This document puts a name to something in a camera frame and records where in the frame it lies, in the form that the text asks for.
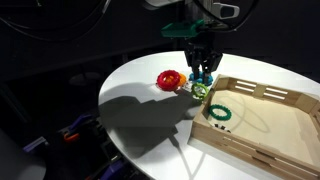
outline black wire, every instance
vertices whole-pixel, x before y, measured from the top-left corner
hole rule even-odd
[[[242,20],[236,24],[236,25],[230,25],[228,23],[226,23],[225,21],[219,19],[218,17],[216,17],[215,15],[213,15],[211,12],[209,12],[200,2],[199,0],[193,0],[193,2],[197,5],[197,7],[204,13],[206,14],[209,18],[215,20],[218,23],[224,24],[226,25],[228,28],[225,29],[207,29],[207,32],[233,32],[236,31],[237,29],[239,29],[250,17],[252,11],[257,7],[259,0],[254,0],[251,7],[249,8],[249,10],[247,11],[247,13],[244,15],[244,18],[242,18]]]
[[[24,26],[21,24],[17,24],[15,22],[12,22],[10,20],[7,19],[3,19],[5,20],[7,23],[9,23],[12,26],[18,27],[20,29],[27,29],[27,30],[36,30],[36,31],[61,31],[61,30],[65,30],[65,29],[69,29],[69,28],[74,28],[80,24],[82,24],[83,22],[85,22],[86,20],[88,20],[96,11],[97,9],[99,9],[99,7],[104,4],[104,0],[100,0],[99,3],[97,3],[97,5],[95,6],[95,8],[89,13],[88,16],[86,16],[85,18],[81,19],[80,21],[73,23],[71,25],[67,25],[67,26],[62,26],[62,27],[55,27],[55,28],[32,28],[32,27],[28,27],[28,26]]]
[[[10,23],[6,22],[4,19],[0,18],[0,20],[2,22],[4,22],[7,26],[9,26],[10,28],[12,28],[13,30],[19,32],[20,34],[23,34],[29,38],[33,38],[33,39],[36,39],[36,40],[40,40],[40,41],[45,41],[45,42],[64,42],[64,41],[73,41],[73,40],[77,40],[77,39],[80,39],[82,37],[84,37],[85,35],[87,35],[88,33],[90,33],[96,26],[97,24],[99,23],[99,21],[103,18],[103,13],[101,13],[100,17],[96,20],[96,22],[84,33],[80,34],[79,36],[75,36],[75,37],[72,37],[72,38],[64,38],[64,39],[47,39],[47,38],[43,38],[43,37],[39,37],[39,36],[35,36],[35,35],[32,35],[32,34],[29,34],[23,30],[20,30],[19,28],[16,28],[14,26],[12,26]]]

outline green ring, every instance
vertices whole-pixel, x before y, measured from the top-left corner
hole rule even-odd
[[[213,112],[214,109],[221,109],[223,110],[227,115],[225,116],[219,116],[217,114],[215,114]],[[229,119],[231,119],[231,111],[225,107],[225,106],[222,106],[222,105],[219,105],[219,104],[213,104],[210,106],[209,108],[209,113],[212,117],[214,117],[216,120],[219,120],[219,121],[228,121]]]
[[[199,94],[196,92],[195,88],[196,87],[201,87],[202,89],[205,90],[205,94]],[[209,89],[207,88],[207,86],[205,86],[204,84],[201,84],[201,83],[194,83],[191,87],[191,92],[193,95],[195,95],[197,98],[199,98],[200,100],[203,100],[209,93]]]

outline white round table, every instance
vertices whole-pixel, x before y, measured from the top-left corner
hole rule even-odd
[[[122,65],[104,82],[99,95],[102,123],[113,143],[153,179],[279,179],[200,141],[188,144],[199,104],[190,96],[155,86],[165,70],[189,76],[182,51],[144,56]],[[224,54],[213,78],[240,79],[320,96],[320,85],[286,69]]]

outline robotic arm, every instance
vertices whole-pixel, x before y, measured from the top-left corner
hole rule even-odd
[[[178,1],[183,0],[146,0],[153,7]],[[238,17],[240,14],[238,6],[211,0],[185,0],[187,21],[171,23],[165,26],[161,33],[164,37],[184,38],[188,42],[184,51],[187,64],[192,69],[194,79],[200,78],[201,66],[202,83],[207,85],[211,72],[217,70],[223,56],[214,50],[214,33],[236,31],[248,19],[257,4],[258,0],[254,0],[240,22],[229,24],[225,19]]]

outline wooden tray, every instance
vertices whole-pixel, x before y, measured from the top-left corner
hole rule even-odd
[[[229,108],[231,119],[212,118],[212,104]],[[320,179],[319,131],[316,96],[219,75],[193,120],[191,137],[285,179]]]

